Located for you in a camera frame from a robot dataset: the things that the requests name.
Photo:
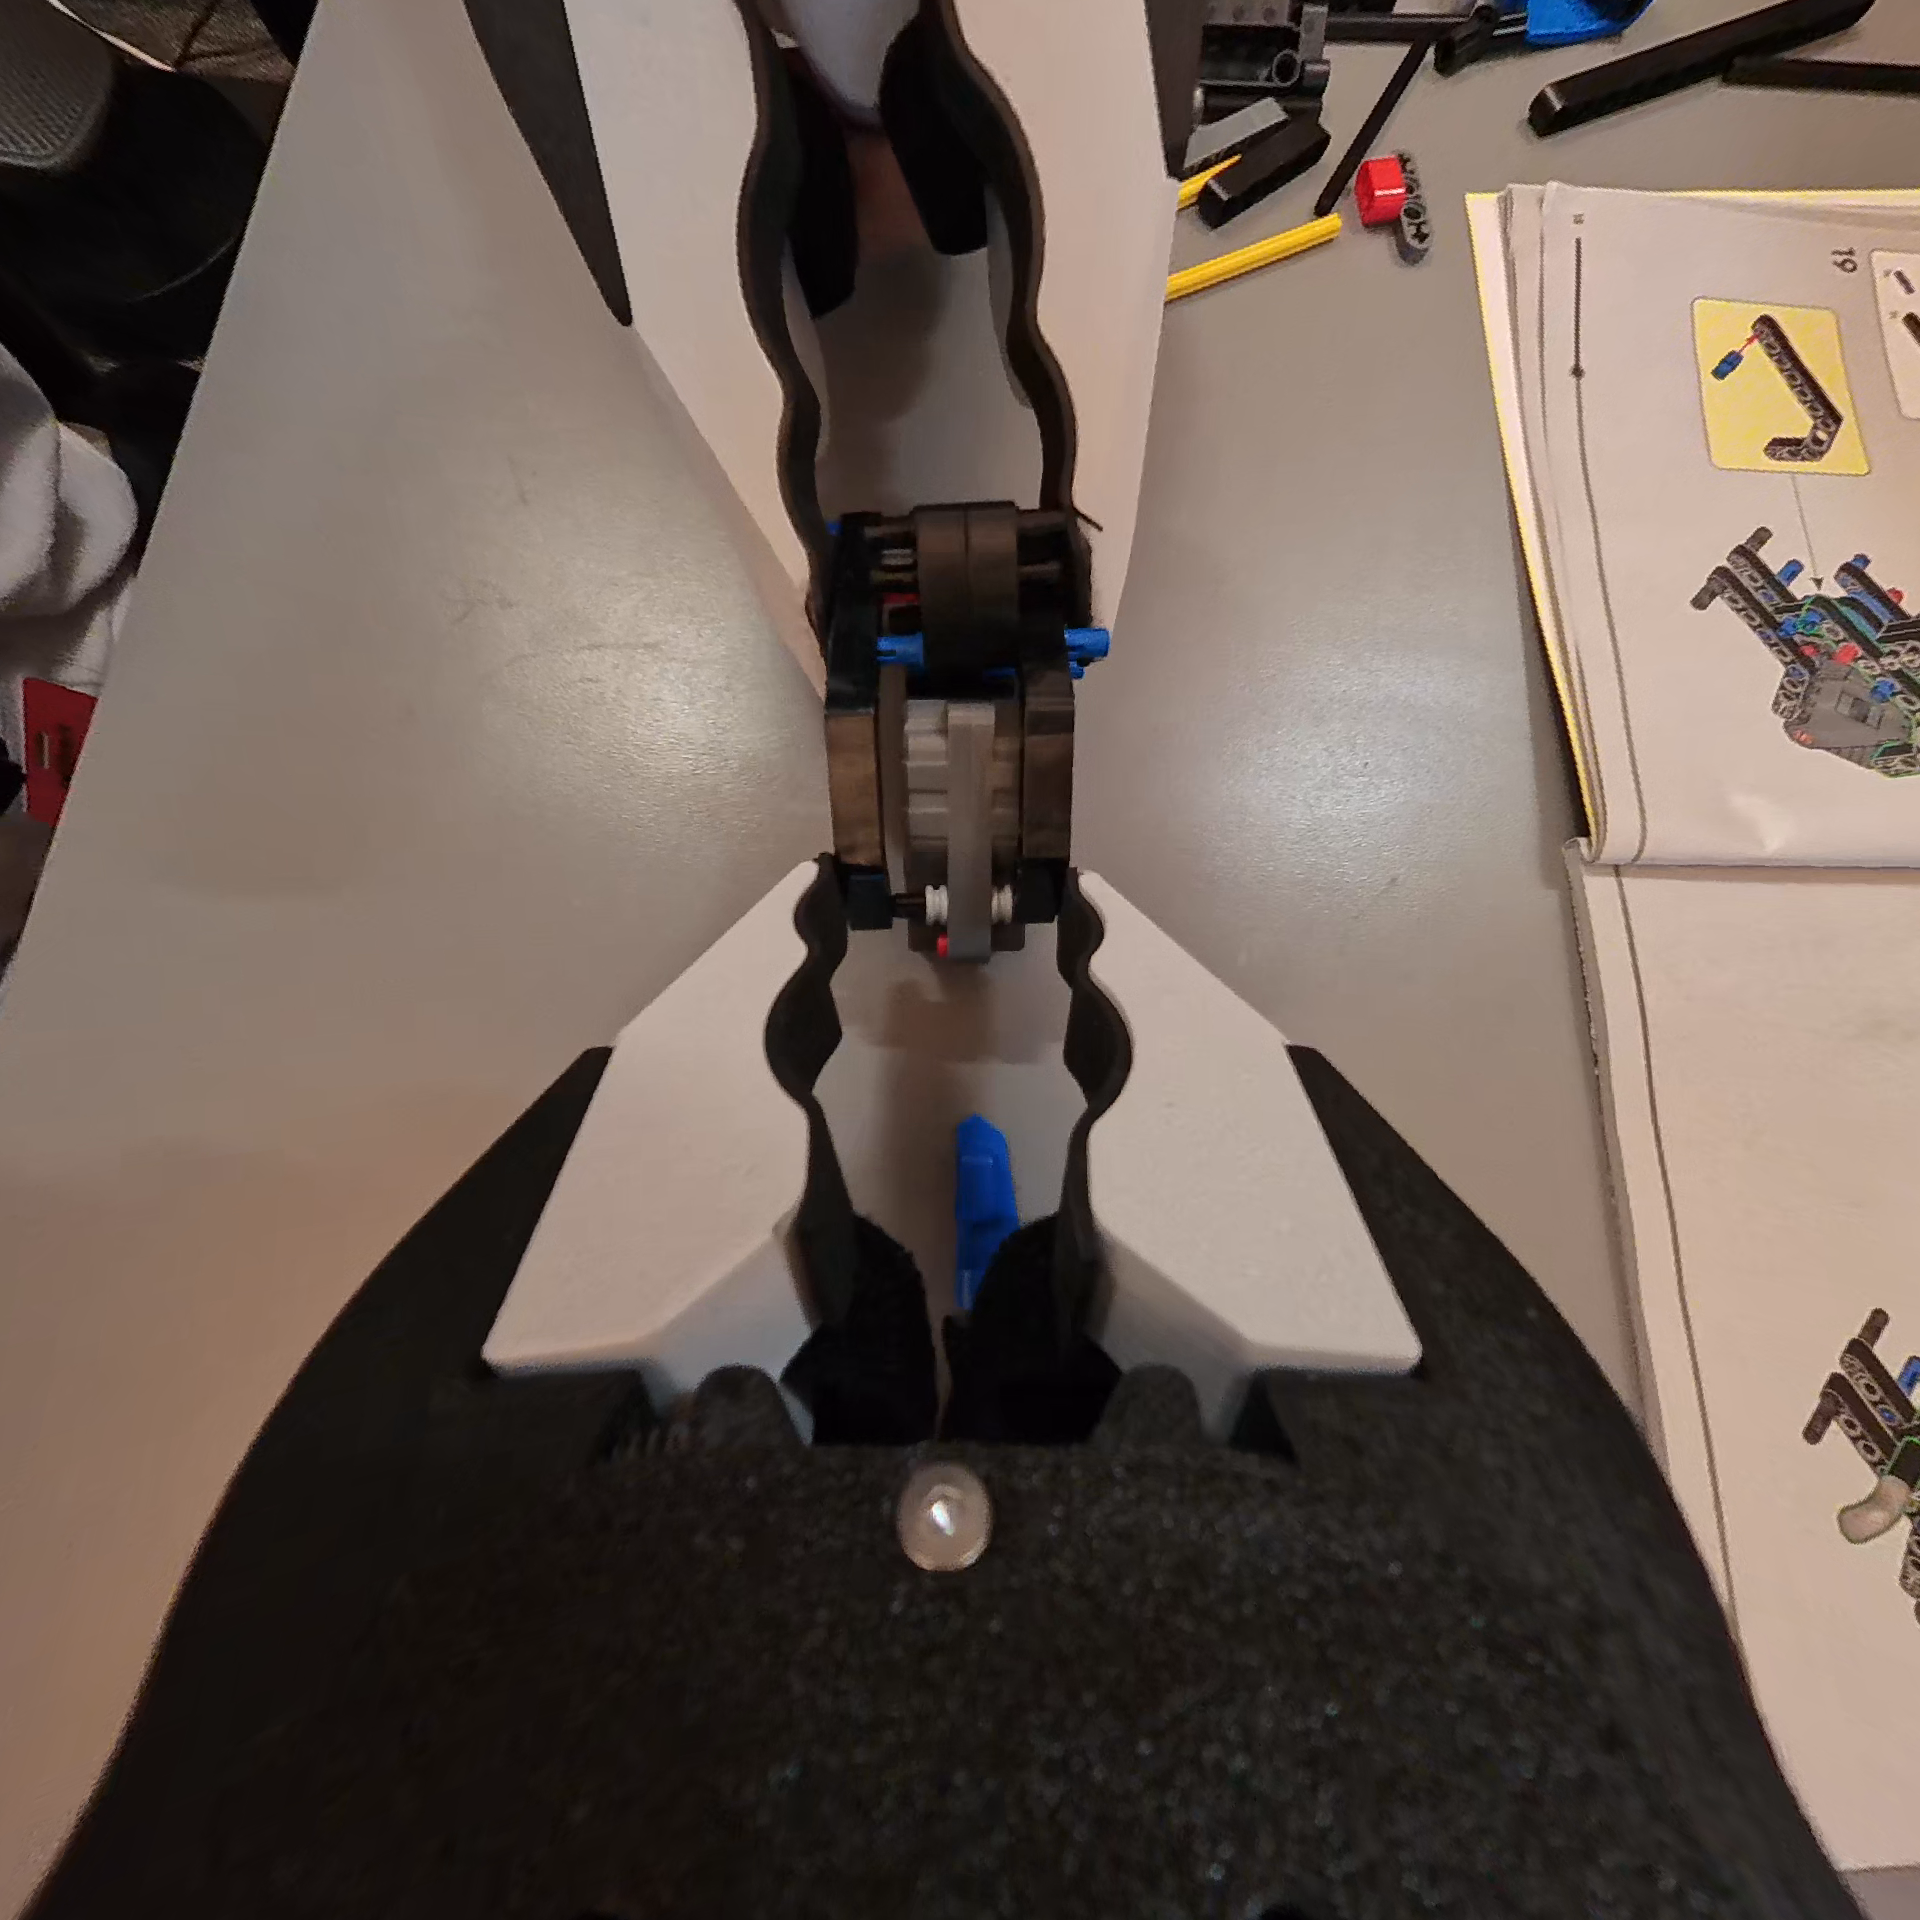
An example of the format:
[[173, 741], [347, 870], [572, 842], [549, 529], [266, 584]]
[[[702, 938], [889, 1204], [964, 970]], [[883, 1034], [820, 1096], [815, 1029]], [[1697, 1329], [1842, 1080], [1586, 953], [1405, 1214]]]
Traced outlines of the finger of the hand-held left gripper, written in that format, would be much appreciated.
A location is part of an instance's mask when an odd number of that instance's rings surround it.
[[847, 53], [860, 18], [861, 5], [567, 5], [631, 328], [684, 440], [705, 445], [698, 472], [815, 698], [809, 554], [778, 473], [783, 393], [750, 315], [739, 219], [769, 115], [754, 53], [799, 58], [804, 82], [837, 80], [811, 59]]
[[[1181, 134], [1164, 130], [1142, 2], [919, 5], [995, 82], [1030, 161], [1037, 328], [1073, 404], [1070, 498], [1091, 549], [1091, 625], [1110, 629], [1137, 540], [1161, 352]], [[924, 237], [879, 254], [879, 504], [1037, 498], [1039, 414], [1004, 328], [1013, 214], [987, 185], [981, 250]]]

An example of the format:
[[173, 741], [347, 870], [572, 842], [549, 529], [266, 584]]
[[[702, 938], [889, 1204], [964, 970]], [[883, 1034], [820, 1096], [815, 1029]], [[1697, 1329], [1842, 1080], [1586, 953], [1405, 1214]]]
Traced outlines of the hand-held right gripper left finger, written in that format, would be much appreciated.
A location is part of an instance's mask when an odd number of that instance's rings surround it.
[[858, 1212], [819, 1081], [847, 904], [798, 864], [612, 1043], [486, 1333], [502, 1377], [633, 1369], [662, 1409], [774, 1379], [819, 1444], [915, 1444], [939, 1364], [915, 1257]]

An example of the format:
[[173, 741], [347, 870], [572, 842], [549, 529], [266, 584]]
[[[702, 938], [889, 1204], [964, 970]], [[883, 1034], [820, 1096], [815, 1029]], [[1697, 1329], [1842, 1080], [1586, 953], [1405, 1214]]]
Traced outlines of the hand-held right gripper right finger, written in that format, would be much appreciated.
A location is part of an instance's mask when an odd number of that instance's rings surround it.
[[1282, 1034], [1089, 870], [1059, 972], [1084, 1112], [1054, 1212], [946, 1324], [943, 1435], [1079, 1444], [1145, 1366], [1214, 1437], [1269, 1373], [1412, 1377], [1422, 1340]]

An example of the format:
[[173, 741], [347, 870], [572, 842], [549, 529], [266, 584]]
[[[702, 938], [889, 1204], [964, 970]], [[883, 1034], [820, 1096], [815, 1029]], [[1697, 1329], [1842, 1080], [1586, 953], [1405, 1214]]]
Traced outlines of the lego motor chassis assembly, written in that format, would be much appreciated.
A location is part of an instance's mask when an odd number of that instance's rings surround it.
[[879, 797], [915, 953], [983, 968], [1059, 916], [1073, 864], [1075, 692], [1091, 625], [1070, 510], [879, 514]]

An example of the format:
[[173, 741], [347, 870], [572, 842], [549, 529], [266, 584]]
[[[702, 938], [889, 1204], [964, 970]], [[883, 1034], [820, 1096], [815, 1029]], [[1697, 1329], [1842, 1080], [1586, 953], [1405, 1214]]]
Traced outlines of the long yellow lego axle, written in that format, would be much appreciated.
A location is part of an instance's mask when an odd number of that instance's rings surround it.
[[1187, 269], [1179, 269], [1166, 281], [1166, 304], [1177, 304], [1189, 297], [1201, 297], [1214, 289], [1254, 277], [1292, 259], [1332, 245], [1341, 236], [1341, 214], [1330, 213], [1307, 225], [1290, 227], [1260, 243], [1215, 254]]

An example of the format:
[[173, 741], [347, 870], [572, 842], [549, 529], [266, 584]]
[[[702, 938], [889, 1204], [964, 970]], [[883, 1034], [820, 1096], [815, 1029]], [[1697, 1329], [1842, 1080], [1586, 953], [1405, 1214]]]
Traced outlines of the pile of assorted lego beams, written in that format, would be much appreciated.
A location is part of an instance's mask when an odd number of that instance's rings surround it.
[[1191, 209], [1220, 229], [1318, 166], [1330, 148], [1332, 50], [1393, 45], [1399, 64], [1316, 192], [1311, 218], [1330, 214], [1427, 69], [1451, 75], [1478, 58], [1517, 53], [1524, 26], [1517, 2], [1206, 5], [1185, 178], [1230, 154], [1238, 161]]

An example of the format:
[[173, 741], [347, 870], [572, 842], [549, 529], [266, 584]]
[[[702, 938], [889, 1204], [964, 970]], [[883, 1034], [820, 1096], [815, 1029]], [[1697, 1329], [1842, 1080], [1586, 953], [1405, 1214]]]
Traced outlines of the blue curved lego panel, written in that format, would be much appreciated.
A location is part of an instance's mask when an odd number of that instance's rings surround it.
[[954, 1129], [954, 1308], [971, 1315], [1002, 1246], [1020, 1230], [1006, 1134], [983, 1115]]

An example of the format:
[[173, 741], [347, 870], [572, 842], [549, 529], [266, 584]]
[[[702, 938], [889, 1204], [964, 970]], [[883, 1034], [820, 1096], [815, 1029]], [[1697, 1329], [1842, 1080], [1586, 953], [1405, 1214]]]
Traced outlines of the long black lego beam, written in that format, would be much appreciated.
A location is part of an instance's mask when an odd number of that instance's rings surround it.
[[1789, 56], [1849, 32], [1871, 2], [1779, 2], [1730, 17], [1545, 85], [1526, 106], [1526, 128], [1554, 138], [1627, 107], [1718, 80], [1741, 58]]

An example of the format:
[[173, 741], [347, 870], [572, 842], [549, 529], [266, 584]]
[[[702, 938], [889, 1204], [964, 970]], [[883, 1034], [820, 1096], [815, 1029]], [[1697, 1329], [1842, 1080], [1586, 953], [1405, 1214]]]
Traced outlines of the lego instruction booklet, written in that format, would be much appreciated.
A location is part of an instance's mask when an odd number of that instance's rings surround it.
[[1649, 1418], [1836, 1742], [1915, 1713], [1915, 192], [1468, 219]]

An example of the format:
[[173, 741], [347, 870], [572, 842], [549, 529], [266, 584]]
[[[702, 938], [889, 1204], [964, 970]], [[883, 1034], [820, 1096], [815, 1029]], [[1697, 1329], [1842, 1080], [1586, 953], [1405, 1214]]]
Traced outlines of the thin black lego axle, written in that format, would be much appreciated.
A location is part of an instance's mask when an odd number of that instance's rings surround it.
[[1831, 92], [1867, 98], [1920, 93], [1917, 64], [1829, 59], [1806, 56], [1741, 56], [1721, 73], [1726, 88]]

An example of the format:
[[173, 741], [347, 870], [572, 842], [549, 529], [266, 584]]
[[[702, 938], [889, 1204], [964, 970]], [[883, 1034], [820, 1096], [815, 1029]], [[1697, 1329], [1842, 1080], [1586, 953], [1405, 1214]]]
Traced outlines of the person's left hand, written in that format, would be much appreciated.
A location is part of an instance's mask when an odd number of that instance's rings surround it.
[[929, 245], [892, 138], [878, 124], [844, 124], [855, 196], [860, 259], [899, 256]]

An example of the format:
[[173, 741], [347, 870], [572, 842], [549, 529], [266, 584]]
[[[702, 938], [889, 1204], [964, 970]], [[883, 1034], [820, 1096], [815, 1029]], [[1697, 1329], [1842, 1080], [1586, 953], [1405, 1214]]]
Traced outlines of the red connector on grey beam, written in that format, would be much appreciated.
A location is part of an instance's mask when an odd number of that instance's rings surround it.
[[1433, 218], [1419, 163], [1411, 152], [1385, 152], [1365, 161], [1354, 178], [1354, 202], [1361, 225], [1385, 234], [1404, 265], [1427, 264], [1433, 246]]

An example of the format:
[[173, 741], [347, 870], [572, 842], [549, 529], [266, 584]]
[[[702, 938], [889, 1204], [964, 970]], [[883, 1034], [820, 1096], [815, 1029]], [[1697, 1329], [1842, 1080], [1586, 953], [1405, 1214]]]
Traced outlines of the black office chair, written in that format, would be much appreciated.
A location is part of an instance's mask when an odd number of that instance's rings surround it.
[[317, 6], [3, 5], [3, 340], [158, 490]]

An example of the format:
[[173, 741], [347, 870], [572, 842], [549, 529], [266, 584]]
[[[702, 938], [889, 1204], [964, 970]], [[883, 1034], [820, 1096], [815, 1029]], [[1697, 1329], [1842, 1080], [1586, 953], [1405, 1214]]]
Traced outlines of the person's white shirt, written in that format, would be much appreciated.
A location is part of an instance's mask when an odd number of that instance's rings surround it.
[[57, 825], [135, 578], [119, 465], [3, 355], [4, 808]]

